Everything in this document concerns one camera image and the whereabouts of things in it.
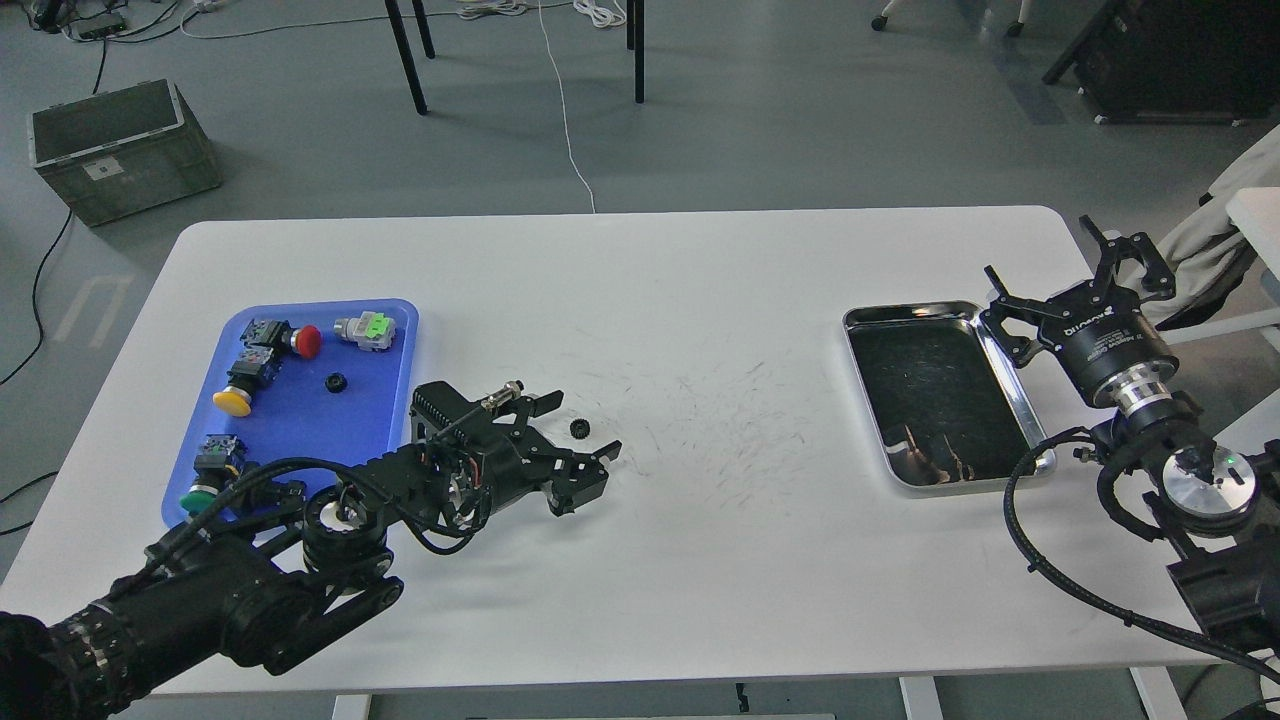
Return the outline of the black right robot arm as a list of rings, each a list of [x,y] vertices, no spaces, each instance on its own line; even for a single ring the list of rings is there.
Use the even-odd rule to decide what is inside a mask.
[[[1220,445],[1198,421],[1201,406],[1170,388],[1179,361],[1143,314],[1176,284],[1144,233],[1106,236],[1089,217],[1082,228],[1100,246],[1094,274],[1046,300],[1009,292],[992,266],[995,295],[980,314],[1016,366],[1052,354],[1082,401],[1112,409],[1096,427],[1073,427],[1018,460],[1004,487],[1004,521],[1029,571],[1126,626],[1207,653],[1275,682],[1260,657],[1279,643],[1277,442],[1244,455]],[[1107,516],[1142,541],[1165,541],[1178,555],[1167,574],[1196,620],[1188,630],[1112,603],[1056,568],[1024,532],[1016,511],[1020,479],[1050,450],[1074,445],[1100,471],[1094,487]]]

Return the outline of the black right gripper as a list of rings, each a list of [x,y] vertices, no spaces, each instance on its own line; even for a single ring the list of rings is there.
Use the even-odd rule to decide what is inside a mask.
[[[1101,256],[1085,290],[1069,290],[1048,300],[1023,299],[1009,292],[992,265],[983,268],[995,296],[980,314],[993,341],[1015,368],[1025,368],[1041,351],[1057,359],[1085,406],[1112,407],[1107,386],[1133,366],[1156,370],[1161,380],[1176,373],[1179,361],[1140,311],[1140,305],[1170,300],[1176,293],[1172,270],[1144,232],[1110,238],[1089,215],[1082,229],[1098,245]],[[1142,269],[1139,290],[1117,281],[1125,263]],[[1010,334],[1006,320],[1037,329],[1036,338]]]

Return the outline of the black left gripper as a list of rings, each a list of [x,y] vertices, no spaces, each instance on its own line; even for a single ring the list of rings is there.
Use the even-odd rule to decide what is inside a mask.
[[[465,447],[477,456],[480,480],[488,491],[489,511],[498,512],[525,495],[541,489],[550,512],[559,518],[602,497],[611,477],[609,464],[623,448],[614,439],[585,454],[553,447],[531,419],[559,409],[562,389],[547,395],[521,395],[495,410],[495,420],[476,420],[465,427]],[[498,421],[511,416],[509,423]]]

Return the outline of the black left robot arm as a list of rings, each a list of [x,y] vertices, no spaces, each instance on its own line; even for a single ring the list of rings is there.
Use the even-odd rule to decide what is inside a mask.
[[[3,716],[105,719],[216,655],[282,675],[401,597],[393,525],[447,556],[534,492],[575,512],[603,495],[622,445],[576,452],[531,427],[562,401],[517,380],[468,400],[434,380],[411,396],[406,446],[356,466],[250,469],[81,611],[54,625],[5,612]]]

